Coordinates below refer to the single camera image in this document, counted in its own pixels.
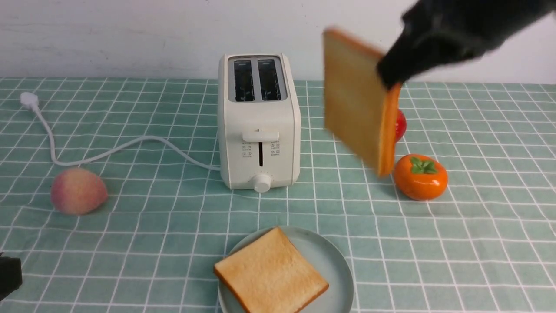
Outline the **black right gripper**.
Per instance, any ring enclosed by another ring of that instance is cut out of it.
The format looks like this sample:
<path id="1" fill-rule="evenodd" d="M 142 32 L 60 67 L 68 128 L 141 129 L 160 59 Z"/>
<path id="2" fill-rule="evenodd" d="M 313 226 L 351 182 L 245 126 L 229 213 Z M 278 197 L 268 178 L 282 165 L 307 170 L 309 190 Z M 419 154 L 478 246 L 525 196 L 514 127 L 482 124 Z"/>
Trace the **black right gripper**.
<path id="1" fill-rule="evenodd" d="M 478 59 L 554 10 L 553 0 L 418 0 L 377 73 L 389 90 L 437 66 Z"/>

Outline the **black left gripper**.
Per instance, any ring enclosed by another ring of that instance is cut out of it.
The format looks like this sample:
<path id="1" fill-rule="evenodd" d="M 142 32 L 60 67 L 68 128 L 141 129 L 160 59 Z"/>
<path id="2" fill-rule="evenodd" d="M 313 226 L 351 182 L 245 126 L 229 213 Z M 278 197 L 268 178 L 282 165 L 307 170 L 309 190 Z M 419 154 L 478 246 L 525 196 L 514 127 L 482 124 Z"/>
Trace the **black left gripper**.
<path id="1" fill-rule="evenodd" d="M 0 300 L 18 290 L 23 283 L 20 258 L 4 256 L 0 253 Z"/>

